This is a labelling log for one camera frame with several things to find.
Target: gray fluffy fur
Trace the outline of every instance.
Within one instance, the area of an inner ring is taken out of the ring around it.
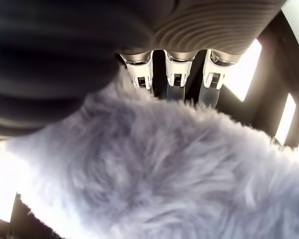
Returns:
[[[299,239],[299,160],[214,110],[158,101],[122,70],[64,121],[8,142],[22,200],[73,239]]]

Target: faux fur blanket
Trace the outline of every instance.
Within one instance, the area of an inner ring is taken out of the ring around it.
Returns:
[[[134,89],[121,70],[6,149],[34,215],[72,239],[299,239],[299,159],[263,132]]]

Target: silver metal bracket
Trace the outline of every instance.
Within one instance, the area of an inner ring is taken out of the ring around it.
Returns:
[[[132,77],[134,87],[145,87],[148,90],[151,89],[153,79],[153,52],[150,53],[148,58],[140,61],[129,61],[122,55],[121,57]]]
[[[212,50],[207,50],[203,75],[204,86],[220,89],[224,84],[226,77],[233,69],[235,62],[228,62],[220,59]]]
[[[166,75],[170,86],[185,86],[190,74],[191,64],[195,58],[177,59],[165,51]]]

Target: sunlight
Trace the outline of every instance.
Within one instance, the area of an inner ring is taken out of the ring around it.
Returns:
[[[224,85],[240,100],[244,101],[253,79],[261,52],[261,44],[255,40],[226,79]]]
[[[275,136],[275,138],[281,145],[284,145],[286,141],[291,122],[293,121],[295,110],[296,104],[293,100],[293,97],[291,96],[291,94],[288,94],[283,116],[280,119],[280,123]]]
[[[5,159],[0,150],[0,219],[10,222],[16,195],[16,164]]]

